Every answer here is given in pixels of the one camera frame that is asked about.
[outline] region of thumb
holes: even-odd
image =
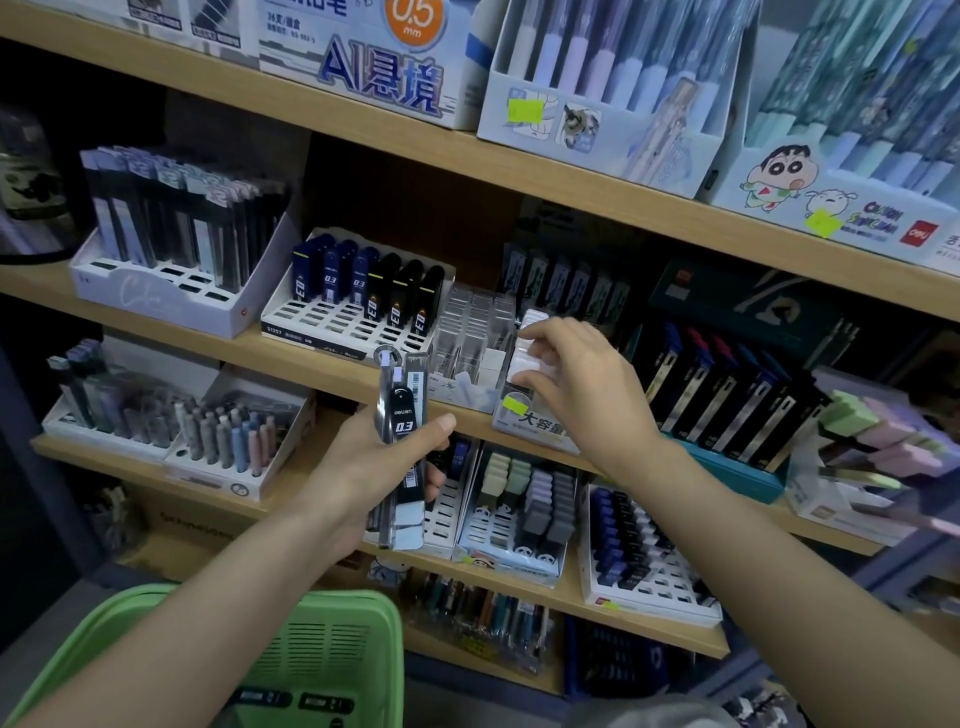
[[[389,458],[390,467],[402,470],[402,476],[414,463],[443,445],[456,426],[457,418],[447,412],[382,451]]]
[[[532,389],[546,402],[551,412],[559,417],[562,422],[565,421],[566,406],[564,404],[564,393],[560,391],[557,382],[549,376],[535,369],[528,369],[515,374],[513,384]]]

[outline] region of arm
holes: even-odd
[[[350,554],[367,512],[456,420],[382,445],[368,409],[347,420],[303,490],[173,592],[18,725],[209,725],[310,586]],[[431,486],[443,483],[431,471]]]
[[[521,335],[564,375],[514,382],[660,524],[818,726],[955,723],[960,660],[660,436],[633,367],[599,331],[550,319]]]

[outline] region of person's right hand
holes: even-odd
[[[622,482],[638,456],[663,444],[634,368],[596,328],[552,318],[522,329],[519,337],[534,339],[531,355],[560,364],[559,381],[526,371],[512,382],[536,391],[606,476]]]

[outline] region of red deli logo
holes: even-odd
[[[925,220],[918,220],[913,224],[913,227],[906,232],[906,235],[900,239],[900,242],[912,245],[914,248],[919,248],[930,239],[930,236],[933,235],[939,227],[939,225],[928,223]]]

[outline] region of hand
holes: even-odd
[[[457,424],[451,414],[419,427],[394,445],[384,445],[373,425],[373,408],[357,412],[343,423],[336,438],[291,507],[316,512],[328,535],[326,546],[339,558],[363,540],[367,514],[389,494],[407,472],[434,449],[445,449]],[[426,500],[437,497],[445,476],[427,463]]]
[[[540,321],[519,336],[534,339],[530,354],[559,363],[560,375],[555,382],[541,372],[520,372],[513,382],[540,395],[605,475],[629,479],[636,457],[663,443],[633,366],[596,328],[575,319]]]

